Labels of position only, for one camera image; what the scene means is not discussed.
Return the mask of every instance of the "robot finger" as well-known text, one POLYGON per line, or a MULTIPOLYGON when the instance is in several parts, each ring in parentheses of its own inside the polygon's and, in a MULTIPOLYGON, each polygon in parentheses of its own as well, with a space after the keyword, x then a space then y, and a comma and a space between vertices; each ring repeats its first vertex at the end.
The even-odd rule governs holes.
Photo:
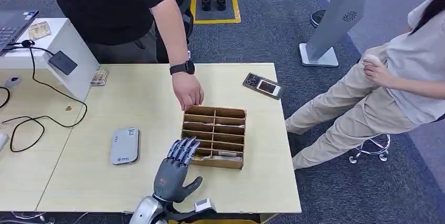
POLYGON ((168 151, 167 158, 171 158, 171 157, 172 157, 173 152, 174 152, 174 149, 175 149, 176 146, 179 144, 179 142, 180 142, 180 140, 176 140, 176 141, 173 143, 172 147, 171 147, 170 150, 168 151))
POLYGON ((184 164, 187 166, 190 164, 190 160, 192 160, 192 156, 195 154, 196 149, 198 148, 200 141, 196 141, 195 144, 190 148, 187 155, 185 156, 184 164))
POLYGON ((184 145, 183 149, 179 153, 178 161, 182 161, 184 159, 184 155, 187 153, 187 151, 190 149, 190 146, 192 145, 193 141, 196 139, 195 136, 189 137, 187 140, 187 143, 184 145))
POLYGON ((178 154, 181 151, 181 146, 183 146, 185 144, 185 142, 187 142, 187 140, 188 140, 188 137, 185 137, 185 138, 181 139, 179 144, 177 144, 175 146, 175 149, 174 149, 173 154, 172 154, 172 158, 176 159, 178 157, 178 154))

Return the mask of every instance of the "kiosk stand base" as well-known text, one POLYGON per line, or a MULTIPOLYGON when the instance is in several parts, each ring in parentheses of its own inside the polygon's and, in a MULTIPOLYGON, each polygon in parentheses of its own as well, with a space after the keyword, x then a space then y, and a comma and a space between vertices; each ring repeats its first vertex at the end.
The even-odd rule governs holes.
POLYGON ((337 56, 334 48, 330 48, 320 59, 316 61, 309 61, 308 53, 306 52, 306 43, 300 44, 300 55, 303 66, 307 67, 338 67, 337 56))

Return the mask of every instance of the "man's arm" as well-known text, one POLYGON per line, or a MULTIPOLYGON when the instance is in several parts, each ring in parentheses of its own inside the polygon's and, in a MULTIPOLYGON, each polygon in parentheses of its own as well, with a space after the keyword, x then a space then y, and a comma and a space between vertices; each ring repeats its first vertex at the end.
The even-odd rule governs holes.
MULTIPOLYGON (((170 65, 183 64, 188 60, 187 40, 181 11, 175 0, 144 0, 153 13, 157 28, 167 49, 170 65)), ((173 90, 182 110, 201 105, 204 91, 192 74, 178 72, 172 76, 173 90)))
MULTIPOLYGON (((151 10, 167 49, 170 66, 188 61, 185 28, 176 0, 164 0, 151 10)), ((194 75, 185 72, 174 73, 172 82, 182 110, 203 103, 204 91, 194 75)))
POLYGON ((167 49, 170 66, 188 60, 185 28, 176 0, 164 0, 152 9, 159 33, 167 49))

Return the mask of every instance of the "long black hair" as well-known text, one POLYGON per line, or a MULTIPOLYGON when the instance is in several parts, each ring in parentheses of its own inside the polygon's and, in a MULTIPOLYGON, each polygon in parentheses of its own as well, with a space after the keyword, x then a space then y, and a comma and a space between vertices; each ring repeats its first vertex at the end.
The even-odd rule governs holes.
POLYGON ((423 11, 422 17, 420 18, 419 23, 417 23, 416 28, 412 30, 411 34, 414 34, 419 30, 422 26, 424 26, 428 21, 430 21, 432 18, 434 18, 436 15, 441 13, 443 10, 445 10, 445 0, 433 0, 427 8, 425 8, 425 11, 423 11))

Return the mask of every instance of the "black t-shirt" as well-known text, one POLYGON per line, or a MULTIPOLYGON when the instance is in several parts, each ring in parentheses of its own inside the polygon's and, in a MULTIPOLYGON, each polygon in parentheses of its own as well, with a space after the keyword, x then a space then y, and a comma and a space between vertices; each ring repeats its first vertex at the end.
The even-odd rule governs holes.
POLYGON ((57 3, 85 42, 118 45, 144 36, 153 23, 149 8, 162 1, 57 0, 57 3))

